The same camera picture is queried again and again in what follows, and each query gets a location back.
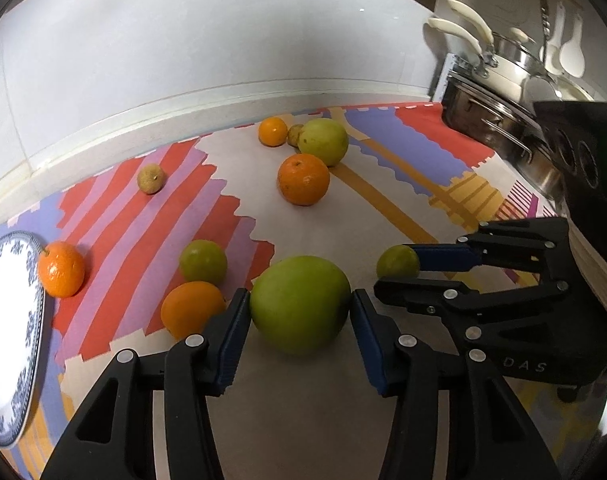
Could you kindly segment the orange near green apple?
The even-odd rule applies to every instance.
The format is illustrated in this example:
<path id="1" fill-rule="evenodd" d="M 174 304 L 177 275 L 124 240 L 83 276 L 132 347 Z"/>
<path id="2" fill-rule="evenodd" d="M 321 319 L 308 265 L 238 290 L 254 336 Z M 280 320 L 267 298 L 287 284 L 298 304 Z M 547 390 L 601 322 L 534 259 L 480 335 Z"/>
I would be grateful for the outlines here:
<path id="1" fill-rule="evenodd" d="M 160 318 L 166 330 L 176 339 L 201 334 L 209 321 L 226 309 L 224 296 L 218 287 L 204 282 L 187 282 L 166 295 Z"/>

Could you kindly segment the orange beside plate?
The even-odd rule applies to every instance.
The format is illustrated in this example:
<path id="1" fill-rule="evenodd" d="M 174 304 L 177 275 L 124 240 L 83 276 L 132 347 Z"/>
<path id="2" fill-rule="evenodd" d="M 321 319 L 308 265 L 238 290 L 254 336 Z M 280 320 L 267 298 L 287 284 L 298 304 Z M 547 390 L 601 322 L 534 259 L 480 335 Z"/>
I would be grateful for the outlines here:
<path id="1" fill-rule="evenodd" d="M 74 296 L 81 289 L 84 278 L 85 260 L 76 246 L 57 240 L 41 250 L 38 279 L 49 296 Z"/>

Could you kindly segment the colourful patterned table mat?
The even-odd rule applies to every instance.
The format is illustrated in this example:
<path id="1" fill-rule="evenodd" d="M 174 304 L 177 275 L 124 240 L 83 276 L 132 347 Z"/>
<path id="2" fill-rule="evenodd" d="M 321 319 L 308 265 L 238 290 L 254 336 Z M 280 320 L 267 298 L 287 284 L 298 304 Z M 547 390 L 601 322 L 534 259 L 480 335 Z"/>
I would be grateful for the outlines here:
<path id="1" fill-rule="evenodd" d="M 22 478 L 42 473 L 90 385 L 113 353 L 170 347 L 159 309 L 182 281 L 178 256 L 192 240 L 227 254 L 225 296 L 272 263 L 317 255 L 356 288 L 404 242 L 448 243 L 479 222 L 543 217 L 551 204 L 489 148 L 445 127 L 437 104 L 331 107 L 350 146 L 324 200 L 296 207 L 276 172 L 291 153 L 267 148 L 256 124 L 212 133 L 160 122 L 154 148 L 134 157 L 114 146 L 76 155 L 64 174 L 26 167 L 0 182 L 0 236 L 13 230 L 65 240 L 88 255 L 88 282 L 58 302 L 47 323 L 48 356 L 36 407 L 4 455 Z M 148 164 L 166 171 L 154 195 L 138 189 Z M 374 479 L 393 403 L 367 381 L 345 330 L 323 352 L 293 359 L 248 336 L 232 388 L 211 402 L 230 479 Z"/>

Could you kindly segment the small green fruit left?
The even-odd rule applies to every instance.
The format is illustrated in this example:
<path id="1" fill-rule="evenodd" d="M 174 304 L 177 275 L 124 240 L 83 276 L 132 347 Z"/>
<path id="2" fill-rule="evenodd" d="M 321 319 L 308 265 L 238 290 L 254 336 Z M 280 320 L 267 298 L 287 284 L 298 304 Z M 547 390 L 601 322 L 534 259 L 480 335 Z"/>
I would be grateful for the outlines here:
<path id="1" fill-rule="evenodd" d="M 186 281 L 220 286 L 227 273 L 226 253 L 212 240 L 193 240 L 182 250 L 178 268 Z"/>

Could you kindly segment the stainless steel pot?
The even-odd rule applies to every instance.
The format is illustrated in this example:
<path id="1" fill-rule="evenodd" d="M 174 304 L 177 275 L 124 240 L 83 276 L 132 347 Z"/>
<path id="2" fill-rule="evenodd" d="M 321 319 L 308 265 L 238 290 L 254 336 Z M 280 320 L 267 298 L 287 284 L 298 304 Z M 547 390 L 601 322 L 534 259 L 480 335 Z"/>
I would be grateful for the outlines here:
<path id="1" fill-rule="evenodd" d="M 450 128 L 492 148 L 542 195 L 561 201 L 561 170 L 531 118 L 454 72 L 447 78 L 442 105 L 442 118 Z"/>

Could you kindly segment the small brownish fruit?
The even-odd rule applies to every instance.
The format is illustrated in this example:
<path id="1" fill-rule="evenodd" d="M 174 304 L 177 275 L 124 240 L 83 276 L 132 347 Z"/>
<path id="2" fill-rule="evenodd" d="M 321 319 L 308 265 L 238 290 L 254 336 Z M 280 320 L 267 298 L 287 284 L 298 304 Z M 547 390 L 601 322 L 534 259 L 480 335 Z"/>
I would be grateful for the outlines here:
<path id="1" fill-rule="evenodd" d="M 145 165 L 138 172 L 136 182 L 140 192 L 146 195 L 154 195 L 166 184 L 166 171 L 158 164 Z"/>

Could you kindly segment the small orange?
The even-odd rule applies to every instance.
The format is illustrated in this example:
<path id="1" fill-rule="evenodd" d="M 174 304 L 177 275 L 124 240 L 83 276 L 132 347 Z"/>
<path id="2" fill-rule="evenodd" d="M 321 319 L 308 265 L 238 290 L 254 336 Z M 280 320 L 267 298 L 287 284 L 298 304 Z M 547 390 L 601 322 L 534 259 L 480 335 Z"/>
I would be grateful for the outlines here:
<path id="1" fill-rule="evenodd" d="M 288 126 L 280 117 L 268 117 L 258 127 L 259 141 L 269 148 L 277 148 L 287 141 Z"/>

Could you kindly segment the blue white porcelain plate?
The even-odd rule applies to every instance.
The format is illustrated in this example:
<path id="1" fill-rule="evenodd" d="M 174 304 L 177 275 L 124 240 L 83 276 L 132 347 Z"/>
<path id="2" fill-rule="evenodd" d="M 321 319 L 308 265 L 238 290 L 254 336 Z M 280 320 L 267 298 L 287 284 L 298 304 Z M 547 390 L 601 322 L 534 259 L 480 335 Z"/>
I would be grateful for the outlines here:
<path id="1" fill-rule="evenodd" d="M 31 233 L 0 237 L 0 448 L 19 440 L 35 387 L 45 312 L 40 252 Z"/>

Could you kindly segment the small green fruit front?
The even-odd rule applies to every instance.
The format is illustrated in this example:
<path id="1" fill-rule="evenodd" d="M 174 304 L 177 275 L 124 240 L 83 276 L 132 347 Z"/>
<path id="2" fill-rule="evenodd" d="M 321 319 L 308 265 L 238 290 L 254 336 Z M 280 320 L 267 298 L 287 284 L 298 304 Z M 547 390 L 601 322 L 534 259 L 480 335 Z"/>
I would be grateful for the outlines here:
<path id="1" fill-rule="evenodd" d="M 377 278 L 411 280 L 418 277 L 420 270 L 418 255 L 409 245 L 396 245 L 388 248 L 379 257 L 376 264 Z"/>

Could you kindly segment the large orange in middle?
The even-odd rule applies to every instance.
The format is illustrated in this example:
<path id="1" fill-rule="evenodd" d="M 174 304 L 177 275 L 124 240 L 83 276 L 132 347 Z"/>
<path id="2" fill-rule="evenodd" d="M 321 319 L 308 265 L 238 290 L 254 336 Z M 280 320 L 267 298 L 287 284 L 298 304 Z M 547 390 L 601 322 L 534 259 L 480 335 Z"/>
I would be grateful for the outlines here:
<path id="1" fill-rule="evenodd" d="M 294 154 L 277 171 L 277 186 L 290 204 L 312 206 L 327 193 L 331 183 L 328 167 L 317 156 Z"/>

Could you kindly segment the white hanging ladle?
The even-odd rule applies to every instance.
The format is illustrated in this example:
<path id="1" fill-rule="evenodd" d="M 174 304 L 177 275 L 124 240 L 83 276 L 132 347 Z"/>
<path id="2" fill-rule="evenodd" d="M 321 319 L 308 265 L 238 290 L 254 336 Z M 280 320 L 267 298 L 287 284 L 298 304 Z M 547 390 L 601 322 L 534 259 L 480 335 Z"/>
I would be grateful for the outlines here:
<path id="1" fill-rule="evenodd" d="M 580 14 L 576 14 L 573 20 L 573 33 L 558 52 L 561 68 L 575 78 L 581 78 L 585 72 L 585 57 L 581 48 L 582 33 L 583 18 Z"/>

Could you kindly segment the small green fruit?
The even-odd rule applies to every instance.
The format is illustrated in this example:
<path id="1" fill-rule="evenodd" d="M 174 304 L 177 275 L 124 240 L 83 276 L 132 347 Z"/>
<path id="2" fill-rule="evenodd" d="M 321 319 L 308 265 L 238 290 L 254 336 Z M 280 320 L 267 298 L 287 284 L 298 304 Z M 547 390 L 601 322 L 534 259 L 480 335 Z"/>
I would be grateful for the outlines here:
<path id="1" fill-rule="evenodd" d="M 193 240 L 182 250 L 178 268 L 186 281 L 220 286 L 227 273 L 226 253 L 212 240 Z"/>
<path id="2" fill-rule="evenodd" d="M 396 245 L 388 248 L 379 257 L 376 264 L 377 278 L 411 280 L 418 277 L 420 270 L 418 255 L 409 245 Z"/>

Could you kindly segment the small yellow fruit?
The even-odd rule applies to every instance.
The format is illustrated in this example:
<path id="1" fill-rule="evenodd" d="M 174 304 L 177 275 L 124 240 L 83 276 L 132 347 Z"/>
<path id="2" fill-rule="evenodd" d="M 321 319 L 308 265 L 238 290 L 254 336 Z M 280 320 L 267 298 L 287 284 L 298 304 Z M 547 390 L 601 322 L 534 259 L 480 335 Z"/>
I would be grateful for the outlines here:
<path id="1" fill-rule="evenodd" d="M 287 143 L 293 148 L 298 148 L 300 134 L 302 133 L 303 125 L 294 124 L 287 132 Z"/>

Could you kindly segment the large yellow-green pear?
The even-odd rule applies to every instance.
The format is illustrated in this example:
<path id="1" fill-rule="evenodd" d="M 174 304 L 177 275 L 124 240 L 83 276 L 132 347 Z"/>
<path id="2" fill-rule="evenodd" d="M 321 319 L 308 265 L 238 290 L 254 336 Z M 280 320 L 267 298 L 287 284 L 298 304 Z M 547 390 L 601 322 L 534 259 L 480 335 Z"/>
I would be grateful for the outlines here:
<path id="1" fill-rule="evenodd" d="M 317 156 L 327 167 L 338 165 L 349 146 L 347 130 L 331 118 L 317 118 L 306 122 L 299 134 L 301 153 Z"/>

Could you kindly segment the large green apple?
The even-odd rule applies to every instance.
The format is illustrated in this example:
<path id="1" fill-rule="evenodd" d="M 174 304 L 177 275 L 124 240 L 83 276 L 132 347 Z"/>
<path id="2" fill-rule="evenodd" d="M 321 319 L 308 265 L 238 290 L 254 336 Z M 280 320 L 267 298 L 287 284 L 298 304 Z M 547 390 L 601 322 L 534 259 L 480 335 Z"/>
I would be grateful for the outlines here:
<path id="1" fill-rule="evenodd" d="M 343 329 L 350 295 L 346 274 L 332 261 L 290 257 L 272 264 L 254 282 L 252 320 L 275 349 L 290 356 L 312 356 Z"/>

